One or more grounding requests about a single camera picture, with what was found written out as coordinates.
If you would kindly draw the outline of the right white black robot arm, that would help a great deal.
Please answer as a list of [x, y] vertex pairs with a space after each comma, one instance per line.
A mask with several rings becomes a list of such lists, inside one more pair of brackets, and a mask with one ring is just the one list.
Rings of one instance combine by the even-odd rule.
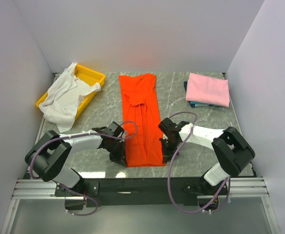
[[160, 139], [164, 163], [179, 154], [177, 149], [183, 142], [214, 150], [218, 162], [200, 177], [197, 186], [188, 187], [188, 189], [198, 189], [200, 194], [212, 194], [220, 182], [228, 177], [237, 177], [255, 158], [252, 147], [232, 126], [224, 130], [211, 129], [195, 126], [187, 121], [176, 124], [171, 119], [165, 118], [158, 127], [164, 134]]

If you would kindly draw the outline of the blue folded t shirt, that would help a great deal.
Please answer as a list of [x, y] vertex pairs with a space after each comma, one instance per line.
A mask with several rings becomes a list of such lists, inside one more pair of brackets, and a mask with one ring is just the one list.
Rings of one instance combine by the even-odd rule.
[[[187, 81], [184, 81], [184, 89], [185, 91], [187, 91]], [[207, 104], [207, 103], [201, 103], [201, 102], [195, 102], [195, 101], [188, 101], [188, 103], [190, 104], [190, 106], [192, 108], [194, 107], [200, 107], [200, 106], [214, 106], [213, 104]]]

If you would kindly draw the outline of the pink folded t shirt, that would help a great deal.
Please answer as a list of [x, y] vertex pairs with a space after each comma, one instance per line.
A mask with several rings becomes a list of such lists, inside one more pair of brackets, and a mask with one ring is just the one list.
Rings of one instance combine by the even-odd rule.
[[187, 81], [186, 101], [229, 107], [228, 81], [190, 73]]

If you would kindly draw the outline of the orange t shirt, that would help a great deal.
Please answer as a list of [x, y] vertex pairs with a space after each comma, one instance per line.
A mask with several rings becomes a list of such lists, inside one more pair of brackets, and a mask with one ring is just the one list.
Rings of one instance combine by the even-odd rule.
[[164, 166], [158, 128], [161, 122], [157, 94], [156, 75], [144, 74], [136, 77], [120, 75], [122, 116], [125, 131], [136, 135], [126, 140], [125, 152], [128, 167]]

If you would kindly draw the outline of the black base beam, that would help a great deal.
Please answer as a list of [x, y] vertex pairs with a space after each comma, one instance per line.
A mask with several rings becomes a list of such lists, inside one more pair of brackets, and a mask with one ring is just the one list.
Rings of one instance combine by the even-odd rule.
[[211, 186], [199, 177], [167, 178], [87, 178], [73, 190], [93, 197], [99, 206], [170, 204], [169, 193], [177, 204], [202, 206], [199, 196], [225, 195], [227, 186]]

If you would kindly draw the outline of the aluminium frame rail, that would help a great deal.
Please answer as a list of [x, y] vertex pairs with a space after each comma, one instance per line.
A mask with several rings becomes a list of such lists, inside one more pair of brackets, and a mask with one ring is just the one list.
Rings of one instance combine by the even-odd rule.
[[[65, 199], [55, 196], [56, 184], [42, 180], [19, 179], [15, 184], [12, 199]], [[241, 197], [269, 197], [269, 193], [262, 177], [232, 178], [230, 198]]]

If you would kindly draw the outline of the white t shirt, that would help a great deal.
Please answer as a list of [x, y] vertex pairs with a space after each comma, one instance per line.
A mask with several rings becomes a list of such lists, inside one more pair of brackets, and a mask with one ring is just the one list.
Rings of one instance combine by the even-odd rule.
[[69, 131], [77, 116], [81, 103], [89, 94], [101, 90], [101, 85], [95, 82], [89, 85], [75, 75], [76, 63], [59, 75], [56, 81], [47, 90], [47, 97], [38, 107], [43, 112], [43, 117], [57, 125], [61, 133]]

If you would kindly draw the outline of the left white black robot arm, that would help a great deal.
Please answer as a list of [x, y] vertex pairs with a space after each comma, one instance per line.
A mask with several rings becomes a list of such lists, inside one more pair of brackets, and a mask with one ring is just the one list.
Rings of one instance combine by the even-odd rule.
[[112, 122], [107, 127], [93, 128], [87, 132], [64, 135], [50, 130], [34, 145], [25, 157], [30, 167], [30, 177], [45, 182], [54, 181], [57, 187], [73, 196], [95, 195], [90, 192], [85, 179], [74, 169], [64, 164], [69, 155], [88, 149], [104, 149], [109, 159], [127, 166], [125, 156], [125, 130]]

